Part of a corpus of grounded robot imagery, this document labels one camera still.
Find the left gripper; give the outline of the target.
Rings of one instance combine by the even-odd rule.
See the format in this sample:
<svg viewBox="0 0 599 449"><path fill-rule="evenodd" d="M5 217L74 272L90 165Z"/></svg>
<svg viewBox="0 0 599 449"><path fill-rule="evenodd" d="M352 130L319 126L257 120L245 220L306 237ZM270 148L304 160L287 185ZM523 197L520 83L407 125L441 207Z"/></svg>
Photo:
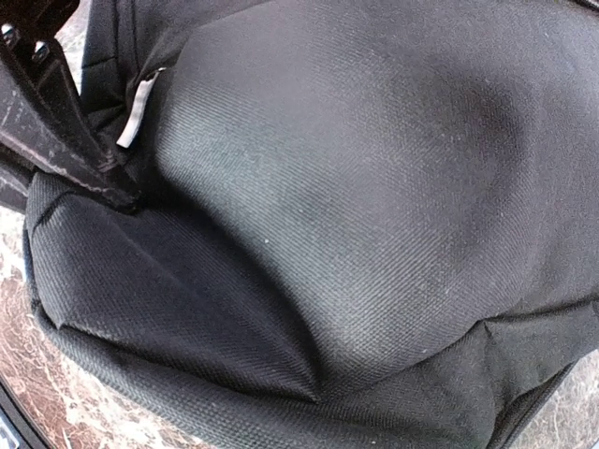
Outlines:
<svg viewBox="0 0 599 449"><path fill-rule="evenodd" d="M1 203L23 211L37 173L57 176L116 210L137 184L117 147L84 114L57 33L77 0L1 0Z"/></svg>

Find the black student backpack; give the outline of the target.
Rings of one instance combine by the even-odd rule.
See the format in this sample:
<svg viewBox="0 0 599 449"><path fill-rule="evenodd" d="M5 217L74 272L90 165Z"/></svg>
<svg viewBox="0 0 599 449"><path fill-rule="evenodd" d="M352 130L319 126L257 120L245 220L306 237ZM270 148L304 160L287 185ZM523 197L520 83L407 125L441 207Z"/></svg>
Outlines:
<svg viewBox="0 0 599 449"><path fill-rule="evenodd" d="M499 448L598 346L598 15L572 1L95 1L122 214L37 174L35 316L219 448Z"/></svg>

